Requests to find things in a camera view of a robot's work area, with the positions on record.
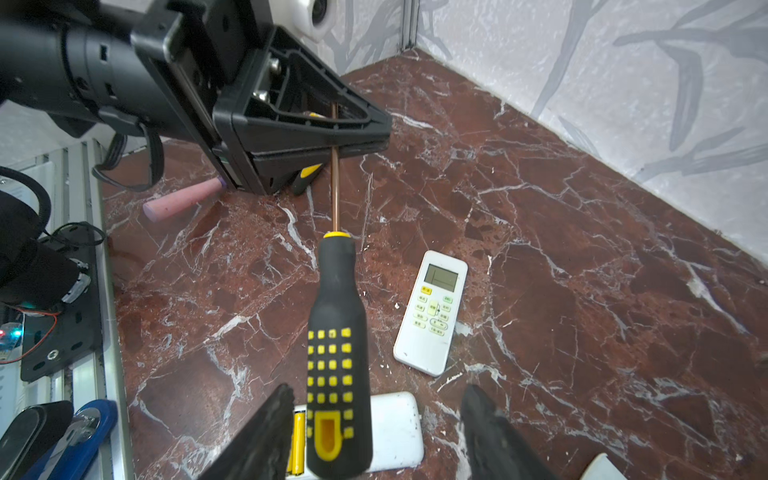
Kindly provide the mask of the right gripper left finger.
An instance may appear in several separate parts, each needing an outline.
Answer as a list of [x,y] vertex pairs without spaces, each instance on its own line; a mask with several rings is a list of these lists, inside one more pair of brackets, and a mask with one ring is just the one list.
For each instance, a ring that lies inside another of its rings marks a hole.
[[199,479],[285,479],[294,393],[280,384]]

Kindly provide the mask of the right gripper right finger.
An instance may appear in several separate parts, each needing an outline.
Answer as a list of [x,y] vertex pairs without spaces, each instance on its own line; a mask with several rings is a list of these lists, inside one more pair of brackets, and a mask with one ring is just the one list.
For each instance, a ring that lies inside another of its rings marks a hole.
[[478,385],[466,387],[460,408],[472,479],[557,479]]

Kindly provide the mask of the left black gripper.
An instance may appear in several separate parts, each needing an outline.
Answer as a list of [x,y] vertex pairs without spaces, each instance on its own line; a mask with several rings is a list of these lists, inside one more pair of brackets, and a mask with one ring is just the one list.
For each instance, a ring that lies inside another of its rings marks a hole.
[[231,189],[385,151],[392,118],[278,26],[272,1],[155,1],[131,45],[187,139]]

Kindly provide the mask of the white remote red keypad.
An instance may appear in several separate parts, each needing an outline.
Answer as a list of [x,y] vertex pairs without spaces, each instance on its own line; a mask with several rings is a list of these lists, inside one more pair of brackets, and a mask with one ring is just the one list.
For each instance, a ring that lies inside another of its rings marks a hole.
[[[310,428],[314,426],[314,421],[306,405],[296,406],[293,413],[294,427],[290,436],[298,431],[300,417],[304,416],[305,420],[307,433],[304,443],[304,465],[299,467],[298,462],[293,459],[294,447],[298,442],[291,439],[285,478],[318,479],[307,463],[309,449],[314,446],[314,441],[310,437]],[[417,467],[424,458],[425,447],[415,396],[406,391],[373,395],[371,414],[373,456],[365,474]]]

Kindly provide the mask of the black yellow screwdriver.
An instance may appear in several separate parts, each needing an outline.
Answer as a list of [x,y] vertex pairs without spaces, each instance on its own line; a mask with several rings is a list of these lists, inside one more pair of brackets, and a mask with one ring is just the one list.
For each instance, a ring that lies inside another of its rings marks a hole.
[[367,316],[354,239],[340,228],[339,148],[331,148],[332,230],[318,247],[319,286],[308,321],[307,454],[321,479],[352,479],[373,457]]

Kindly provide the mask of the white battery cover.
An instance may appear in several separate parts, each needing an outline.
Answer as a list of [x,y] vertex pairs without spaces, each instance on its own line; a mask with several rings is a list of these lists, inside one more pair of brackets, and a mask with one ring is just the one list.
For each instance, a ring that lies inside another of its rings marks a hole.
[[580,480],[627,480],[606,453],[598,454],[586,467]]

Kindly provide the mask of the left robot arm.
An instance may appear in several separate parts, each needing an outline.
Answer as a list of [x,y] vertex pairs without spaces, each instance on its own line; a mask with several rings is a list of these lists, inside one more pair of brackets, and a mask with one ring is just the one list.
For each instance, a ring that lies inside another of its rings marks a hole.
[[383,151],[390,115],[305,44],[330,28],[331,1],[99,1],[1,6],[1,98],[80,137],[116,133],[94,173],[107,180],[129,136],[164,173],[163,138],[197,144],[224,184],[270,195],[301,170]]

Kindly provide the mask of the white remote green buttons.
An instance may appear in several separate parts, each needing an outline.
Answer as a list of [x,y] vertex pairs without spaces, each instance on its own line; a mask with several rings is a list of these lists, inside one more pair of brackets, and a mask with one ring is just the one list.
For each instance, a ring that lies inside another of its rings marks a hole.
[[432,377],[443,374],[467,273],[462,260],[424,254],[394,343],[397,361]]

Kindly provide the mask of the yellow battery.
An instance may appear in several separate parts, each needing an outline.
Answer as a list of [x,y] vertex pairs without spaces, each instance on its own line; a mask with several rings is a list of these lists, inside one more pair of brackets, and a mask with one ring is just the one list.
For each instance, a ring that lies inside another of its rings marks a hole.
[[291,434],[291,445],[289,451],[289,460],[287,464],[287,475],[289,477],[300,476],[305,470],[305,450],[306,450],[306,412],[296,411],[293,414],[293,431]]

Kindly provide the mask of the pink chalk stick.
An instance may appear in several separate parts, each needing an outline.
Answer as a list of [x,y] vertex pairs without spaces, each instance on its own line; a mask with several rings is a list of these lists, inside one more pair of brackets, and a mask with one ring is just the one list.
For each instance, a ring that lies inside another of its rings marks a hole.
[[212,178],[145,202],[142,209],[152,222],[171,218],[226,187],[221,177]]

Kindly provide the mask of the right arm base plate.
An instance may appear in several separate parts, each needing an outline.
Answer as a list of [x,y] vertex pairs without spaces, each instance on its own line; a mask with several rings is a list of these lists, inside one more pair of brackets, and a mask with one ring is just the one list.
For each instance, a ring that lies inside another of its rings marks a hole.
[[98,264],[100,247],[95,242],[103,238],[96,227],[73,222],[58,228],[53,237],[42,240],[44,246],[82,266],[90,284],[74,302],[61,303],[50,312],[24,319],[22,381],[34,382],[49,376],[101,349],[103,287],[100,281],[103,275]]

